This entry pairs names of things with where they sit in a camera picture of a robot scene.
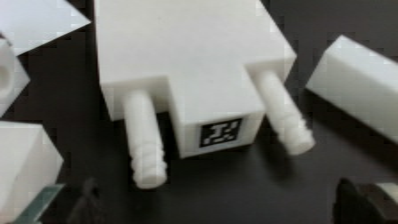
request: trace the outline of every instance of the white 3d printed part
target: white 3d printed part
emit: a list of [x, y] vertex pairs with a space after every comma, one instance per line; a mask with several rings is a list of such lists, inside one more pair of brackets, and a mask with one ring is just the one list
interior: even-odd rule
[[89, 24], [66, 0], [0, 0], [0, 34], [20, 55]]
[[308, 89], [398, 143], [398, 64], [343, 36], [325, 51]]
[[[251, 144], [265, 113], [290, 153], [302, 153], [315, 141], [283, 87], [295, 53], [260, 1], [96, 0], [96, 29], [102, 90], [111, 117], [126, 119], [139, 187], [166, 182], [155, 112], [171, 112], [182, 157]], [[258, 92], [274, 84], [278, 93]]]
[[29, 80], [29, 75], [7, 41], [0, 39], [0, 116], [9, 109]]
[[63, 165], [41, 125], [0, 122], [0, 224], [13, 222]]

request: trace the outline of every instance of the qr-like tag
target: qr-like tag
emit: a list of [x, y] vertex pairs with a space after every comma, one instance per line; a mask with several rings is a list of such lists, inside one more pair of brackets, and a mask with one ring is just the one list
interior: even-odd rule
[[201, 128], [201, 145], [208, 147], [238, 139], [242, 118], [208, 124]]

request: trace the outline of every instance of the dark table surface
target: dark table surface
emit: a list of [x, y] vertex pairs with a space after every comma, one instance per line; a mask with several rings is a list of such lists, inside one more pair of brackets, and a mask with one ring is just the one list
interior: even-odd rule
[[[71, 3], [93, 16], [93, 1]], [[317, 147], [286, 155], [269, 122], [256, 143], [182, 160], [167, 114], [160, 115], [169, 182], [141, 191], [132, 182], [123, 122], [112, 122], [98, 85], [95, 26], [20, 59], [32, 82], [4, 120], [41, 123], [66, 163], [59, 182], [98, 179], [111, 223], [333, 223], [341, 177], [398, 182], [398, 146], [304, 90], [324, 50], [340, 34], [398, 60], [398, 1], [265, 2], [299, 54], [286, 86], [315, 132]]]

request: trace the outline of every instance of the white rectangular block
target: white rectangular block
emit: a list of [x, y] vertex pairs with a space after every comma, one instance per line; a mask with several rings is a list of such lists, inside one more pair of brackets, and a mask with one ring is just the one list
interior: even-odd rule
[[308, 89], [398, 143], [398, 64], [343, 36], [325, 51]]
[[0, 224], [13, 222], [45, 186], [63, 157], [41, 125], [0, 122]]
[[157, 112], [171, 112], [182, 157], [251, 144], [265, 115], [253, 77], [274, 71], [285, 80], [295, 61], [260, 1], [96, 0], [96, 6], [112, 119], [141, 89]]
[[89, 24], [66, 0], [0, 0], [0, 33], [16, 55]]

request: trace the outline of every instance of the black object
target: black object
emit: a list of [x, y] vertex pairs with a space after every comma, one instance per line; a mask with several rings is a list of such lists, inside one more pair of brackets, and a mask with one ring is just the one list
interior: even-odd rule
[[398, 223], [398, 205], [375, 184], [356, 185], [350, 180], [341, 179], [334, 204], [334, 223]]

